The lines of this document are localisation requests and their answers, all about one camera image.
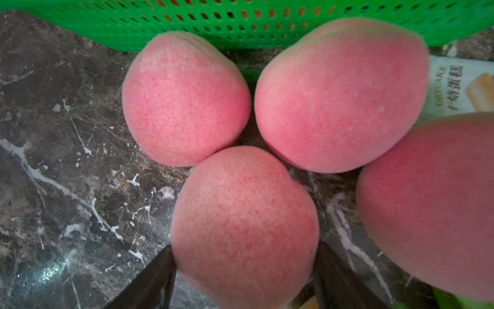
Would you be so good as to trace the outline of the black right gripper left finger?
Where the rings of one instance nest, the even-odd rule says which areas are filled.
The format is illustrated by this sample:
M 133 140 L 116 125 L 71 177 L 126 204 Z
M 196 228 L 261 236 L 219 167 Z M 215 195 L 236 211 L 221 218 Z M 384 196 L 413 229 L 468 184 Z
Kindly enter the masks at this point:
M 105 308 L 168 309 L 171 303 L 176 274 L 177 268 L 172 254 L 172 247 L 168 245 Z

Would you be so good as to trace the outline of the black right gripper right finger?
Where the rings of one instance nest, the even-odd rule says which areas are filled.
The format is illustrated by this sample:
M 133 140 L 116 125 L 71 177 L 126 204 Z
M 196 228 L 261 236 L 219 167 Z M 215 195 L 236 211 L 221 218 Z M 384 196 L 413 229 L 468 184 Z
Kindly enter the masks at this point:
M 312 271 L 321 309 L 386 309 L 383 302 L 325 242 L 319 242 Z

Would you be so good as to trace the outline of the pink peach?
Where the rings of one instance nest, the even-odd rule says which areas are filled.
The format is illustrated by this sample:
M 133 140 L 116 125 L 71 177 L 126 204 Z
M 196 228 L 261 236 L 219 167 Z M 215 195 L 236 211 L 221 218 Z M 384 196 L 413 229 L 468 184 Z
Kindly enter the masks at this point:
M 122 85 L 127 127 L 159 164 L 195 166 L 231 146 L 251 113 L 239 68 L 188 32 L 156 36 L 132 62 Z
M 319 220 L 272 154 L 239 146 L 197 166 L 172 215 L 179 272 L 220 308 L 283 308 L 310 278 Z
M 390 150 L 416 123 L 428 90 L 424 39 L 366 18 L 326 23 L 282 51 L 255 90 L 259 131 L 284 161 L 343 173 Z
M 356 206 L 374 243 L 407 273 L 493 301 L 493 113 L 412 129 L 363 168 Z

